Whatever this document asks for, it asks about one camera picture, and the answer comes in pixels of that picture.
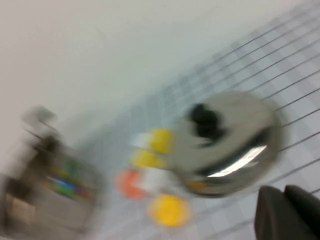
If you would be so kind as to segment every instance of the stainless steel pot lid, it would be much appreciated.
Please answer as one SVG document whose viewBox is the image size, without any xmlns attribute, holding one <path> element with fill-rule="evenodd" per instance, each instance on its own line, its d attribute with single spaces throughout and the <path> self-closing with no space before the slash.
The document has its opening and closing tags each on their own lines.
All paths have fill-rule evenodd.
<svg viewBox="0 0 320 240">
<path fill-rule="evenodd" d="M 178 121 L 172 169 L 200 195 L 237 191 L 274 161 L 280 127 L 272 109 L 244 92 L 227 92 L 194 106 Z"/>
</svg>

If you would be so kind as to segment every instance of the black lid knob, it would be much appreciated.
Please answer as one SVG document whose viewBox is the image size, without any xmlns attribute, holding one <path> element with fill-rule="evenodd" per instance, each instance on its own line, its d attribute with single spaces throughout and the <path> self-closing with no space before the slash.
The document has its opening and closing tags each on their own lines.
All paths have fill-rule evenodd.
<svg viewBox="0 0 320 240">
<path fill-rule="evenodd" d="M 219 117 L 215 111 L 203 104 L 195 105 L 190 112 L 190 120 L 195 123 L 195 134 L 202 138 L 211 138 L 218 132 Z"/>
</svg>

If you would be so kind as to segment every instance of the pot lid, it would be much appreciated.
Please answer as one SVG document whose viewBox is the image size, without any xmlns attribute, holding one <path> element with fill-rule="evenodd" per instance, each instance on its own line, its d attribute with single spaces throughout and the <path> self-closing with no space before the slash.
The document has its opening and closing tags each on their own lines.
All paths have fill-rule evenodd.
<svg viewBox="0 0 320 240">
<path fill-rule="evenodd" d="M 262 156 L 274 159 L 278 127 L 272 109 L 257 97 L 245 92 L 217 94 L 195 105 L 178 121 L 173 168 L 183 181 L 206 181 L 211 188 L 232 184 L 237 175 L 241 179 L 235 185 L 239 187 L 246 182 L 241 174 L 253 175 L 242 169 L 262 161 Z"/>
</svg>

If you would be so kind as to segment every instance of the black object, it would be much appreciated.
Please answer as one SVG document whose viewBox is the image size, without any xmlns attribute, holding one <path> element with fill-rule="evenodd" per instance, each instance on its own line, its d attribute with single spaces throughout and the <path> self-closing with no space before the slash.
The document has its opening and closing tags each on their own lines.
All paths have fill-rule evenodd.
<svg viewBox="0 0 320 240">
<path fill-rule="evenodd" d="M 287 186 L 284 193 L 271 186 L 262 186 L 254 219 L 256 239 L 319 239 L 319 208 L 320 200 L 298 186 Z"/>
<path fill-rule="evenodd" d="M 194 132 L 199 137 L 215 138 L 216 134 L 221 133 L 218 114 L 209 110 L 205 104 L 200 103 L 192 108 L 190 120 L 194 122 Z"/>
</svg>

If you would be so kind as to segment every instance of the white surface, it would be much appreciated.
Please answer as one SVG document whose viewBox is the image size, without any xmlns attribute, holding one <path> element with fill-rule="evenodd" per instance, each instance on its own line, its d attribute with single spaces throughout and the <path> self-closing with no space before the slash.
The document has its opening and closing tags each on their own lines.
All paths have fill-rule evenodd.
<svg viewBox="0 0 320 240">
<path fill-rule="evenodd" d="M 56 113 L 75 145 L 149 89 L 301 1 L 2 0 L 0 156 L 29 107 Z"/>
</svg>

